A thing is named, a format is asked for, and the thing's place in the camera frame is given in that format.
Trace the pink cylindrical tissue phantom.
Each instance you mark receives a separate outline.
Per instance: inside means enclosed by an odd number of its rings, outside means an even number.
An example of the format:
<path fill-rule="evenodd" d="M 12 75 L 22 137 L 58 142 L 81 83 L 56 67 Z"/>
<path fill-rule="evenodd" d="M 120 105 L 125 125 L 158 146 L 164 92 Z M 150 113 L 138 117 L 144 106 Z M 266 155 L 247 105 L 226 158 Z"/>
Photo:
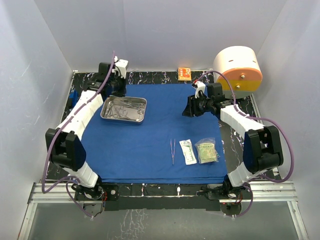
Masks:
<path fill-rule="evenodd" d="M 253 49 L 247 46 L 230 46 L 221 50 L 213 61 L 214 81 L 221 83 L 227 99 L 248 97 L 262 83 L 263 75 Z"/>

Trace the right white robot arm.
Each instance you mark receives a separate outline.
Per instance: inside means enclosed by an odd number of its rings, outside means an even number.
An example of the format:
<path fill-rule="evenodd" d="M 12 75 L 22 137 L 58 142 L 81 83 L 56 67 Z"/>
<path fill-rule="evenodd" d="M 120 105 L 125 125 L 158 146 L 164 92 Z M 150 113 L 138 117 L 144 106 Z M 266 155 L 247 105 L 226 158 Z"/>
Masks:
<path fill-rule="evenodd" d="M 279 130 L 243 113 L 235 100 L 226 99 L 220 83 L 204 84 L 197 80 L 192 87 L 195 94 L 187 98 L 182 115 L 192 118 L 210 112 L 244 140 L 242 163 L 224 177 L 222 186 L 214 188 L 214 191 L 233 199 L 250 180 L 283 164 Z"/>

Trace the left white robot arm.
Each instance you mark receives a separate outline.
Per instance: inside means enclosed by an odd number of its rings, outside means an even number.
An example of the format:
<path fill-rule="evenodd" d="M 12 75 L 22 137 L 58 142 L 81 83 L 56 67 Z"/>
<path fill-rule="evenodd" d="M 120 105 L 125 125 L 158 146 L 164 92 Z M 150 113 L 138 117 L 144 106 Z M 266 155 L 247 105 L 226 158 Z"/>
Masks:
<path fill-rule="evenodd" d="M 126 94 L 126 75 L 129 62 L 114 58 L 112 63 L 101 62 L 83 86 L 75 106 L 65 120 L 45 133 L 47 155 L 45 166 L 52 163 L 68 172 L 67 178 L 86 188 L 93 200 L 103 195 L 99 176 L 86 161 L 86 150 L 81 142 L 83 133 L 96 111 L 109 96 Z"/>

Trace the steel forceps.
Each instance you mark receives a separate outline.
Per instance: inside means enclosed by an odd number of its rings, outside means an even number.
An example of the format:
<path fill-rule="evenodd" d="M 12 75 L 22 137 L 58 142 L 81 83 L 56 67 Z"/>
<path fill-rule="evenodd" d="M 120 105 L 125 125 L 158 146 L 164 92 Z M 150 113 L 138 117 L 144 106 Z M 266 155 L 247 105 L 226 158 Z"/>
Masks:
<path fill-rule="evenodd" d="M 175 148 L 176 148 L 176 140 L 170 140 L 170 151 L 171 151 L 171 161 L 172 165 L 174 165 L 175 162 Z"/>

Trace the green suture packet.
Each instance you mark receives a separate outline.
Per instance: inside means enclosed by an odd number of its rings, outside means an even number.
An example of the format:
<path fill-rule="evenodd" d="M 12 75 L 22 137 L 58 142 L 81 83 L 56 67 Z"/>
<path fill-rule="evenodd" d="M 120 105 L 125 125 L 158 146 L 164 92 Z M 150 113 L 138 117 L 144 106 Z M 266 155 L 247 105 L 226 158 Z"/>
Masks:
<path fill-rule="evenodd" d="M 200 164 L 217 163 L 220 155 L 216 150 L 214 137 L 203 138 L 195 144 L 197 159 Z"/>

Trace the blue surgical drape cloth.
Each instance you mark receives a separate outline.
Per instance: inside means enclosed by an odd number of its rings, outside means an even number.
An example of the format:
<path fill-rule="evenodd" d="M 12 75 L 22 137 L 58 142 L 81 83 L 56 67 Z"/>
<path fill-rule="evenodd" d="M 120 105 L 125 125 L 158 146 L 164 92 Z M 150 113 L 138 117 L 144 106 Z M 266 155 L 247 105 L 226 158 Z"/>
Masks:
<path fill-rule="evenodd" d="M 182 116 L 190 84 L 133 84 L 129 97 L 147 100 L 142 124 L 111 122 L 96 112 L 82 135 L 86 162 L 104 182 L 220 184 L 227 174 L 218 119 Z M 186 165 L 180 141 L 215 138 L 218 162 Z M 174 165 L 170 140 L 175 139 Z"/>

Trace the steel ring-handle scissors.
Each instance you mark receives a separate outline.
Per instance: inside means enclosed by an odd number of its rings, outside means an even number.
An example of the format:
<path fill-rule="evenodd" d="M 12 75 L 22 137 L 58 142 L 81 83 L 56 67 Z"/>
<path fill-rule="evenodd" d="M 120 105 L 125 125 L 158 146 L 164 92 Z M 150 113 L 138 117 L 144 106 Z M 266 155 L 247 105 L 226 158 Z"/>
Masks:
<path fill-rule="evenodd" d="M 113 119 L 125 119 L 128 120 L 128 111 L 123 111 L 120 109 L 119 105 L 112 105 L 106 113 L 106 116 Z"/>

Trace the metal instrument tray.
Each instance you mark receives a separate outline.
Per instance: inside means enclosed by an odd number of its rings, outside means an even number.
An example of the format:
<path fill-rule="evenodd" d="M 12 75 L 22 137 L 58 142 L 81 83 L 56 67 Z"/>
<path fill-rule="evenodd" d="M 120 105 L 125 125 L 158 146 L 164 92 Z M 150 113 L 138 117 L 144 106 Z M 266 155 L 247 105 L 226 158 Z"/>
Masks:
<path fill-rule="evenodd" d="M 140 125 L 145 119 L 146 109 L 145 98 L 111 95 L 105 100 L 100 117 L 109 122 Z"/>

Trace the white packet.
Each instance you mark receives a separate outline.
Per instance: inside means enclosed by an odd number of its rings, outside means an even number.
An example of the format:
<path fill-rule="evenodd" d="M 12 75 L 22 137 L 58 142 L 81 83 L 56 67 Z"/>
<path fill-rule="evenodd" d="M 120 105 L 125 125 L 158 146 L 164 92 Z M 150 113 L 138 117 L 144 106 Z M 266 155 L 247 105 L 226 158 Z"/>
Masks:
<path fill-rule="evenodd" d="M 194 151 L 193 151 L 193 145 L 190 139 L 188 140 L 181 140 L 179 142 L 180 147 L 182 149 L 182 153 L 185 159 L 185 164 L 188 165 L 194 165 L 197 163 L 197 159 L 195 157 Z"/>

